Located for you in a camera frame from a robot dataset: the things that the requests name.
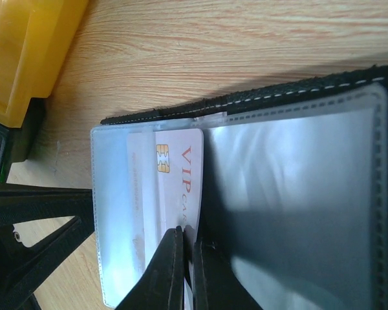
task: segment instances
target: wood grain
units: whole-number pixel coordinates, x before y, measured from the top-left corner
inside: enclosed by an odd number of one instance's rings
[[[91,0],[10,181],[91,188],[89,131],[107,116],[375,64],[388,64],[388,0]],[[61,221],[17,229],[28,243]],[[105,309],[94,236],[36,296],[43,310]]]

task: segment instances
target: yellow plastic container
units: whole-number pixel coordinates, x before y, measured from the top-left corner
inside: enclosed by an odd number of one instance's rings
[[[52,92],[88,0],[0,0],[0,123],[21,127]]]

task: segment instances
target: wooden surface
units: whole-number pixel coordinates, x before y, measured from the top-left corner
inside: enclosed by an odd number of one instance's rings
[[[91,0],[30,159],[10,181],[91,188],[106,116],[388,64],[388,0]],[[62,219],[23,224],[26,243]],[[105,309],[95,237],[36,291],[43,310]]]

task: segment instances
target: tabletop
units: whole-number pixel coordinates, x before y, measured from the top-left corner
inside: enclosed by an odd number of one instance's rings
[[[29,160],[9,182],[91,188],[103,118],[388,64],[388,0],[90,0]],[[17,226],[33,244],[66,219]],[[107,309],[88,238],[36,291],[43,310]]]

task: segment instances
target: white stitching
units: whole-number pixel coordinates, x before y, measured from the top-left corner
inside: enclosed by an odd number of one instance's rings
[[[382,76],[378,76],[378,77],[374,77],[371,79],[371,81],[382,81],[384,80],[386,77],[382,77]],[[366,79],[360,79],[359,81],[355,82],[354,84],[362,84],[362,83],[366,83],[367,80]],[[343,84],[339,84],[338,87],[346,87],[346,86],[350,86],[350,83],[343,83]],[[323,87],[323,89],[331,89],[331,88],[334,88],[335,85],[328,85],[328,86],[325,86]],[[297,92],[298,93],[304,93],[306,92],[307,90],[298,90]],[[318,88],[313,88],[310,90],[311,92],[318,92],[319,89]],[[286,95],[291,95],[293,94],[294,92],[287,92],[285,93]],[[268,98],[271,98],[272,96],[274,97],[279,97],[279,96],[282,96],[282,94],[274,94],[274,95],[269,95],[269,96],[264,96],[263,99],[268,99]],[[260,100],[261,97],[255,97],[253,98],[253,100]],[[250,101],[251,99],[250,98],[247,98],[247,99],[244,99],[244,100],[237,100],[237,101],[234,101],[234,103],[240,103],[240,102],[245,102],[245,101]],[[228,105],[232,105],[233,102],[227,102],[223,105],[214,105],[214,106],[208,106],[208,107],[204,107],[204,108],[198,108],[197,110],[190,110],[190,111],[184,111],[184,112],[178,112],[178,113],[172,113],[172,114],[167,114],[167,115],[157,115],[157,116],[151,116],[149,118],[138,118],[138,119],[133,119],[133,120],[129,120],[129,121],[117,121],[116,123],[110,123],[109,125],[117,125],[117,124],[125,124],[125,123],[129,123],[131,121],[142,121],[142,120],[145,120],[145,119],[157,119],[157,118],[161,118],[161,117],[169,117],[169,116],[174,116],[174,115],[180,115],[180,114],[186,114],[186,113],[190,113],[190,112],[198,112],[198,111],[202,111],[202,110],[206,110],[206,109],[212,109],[212,108],[219,108],[219,107],[227,107]]]

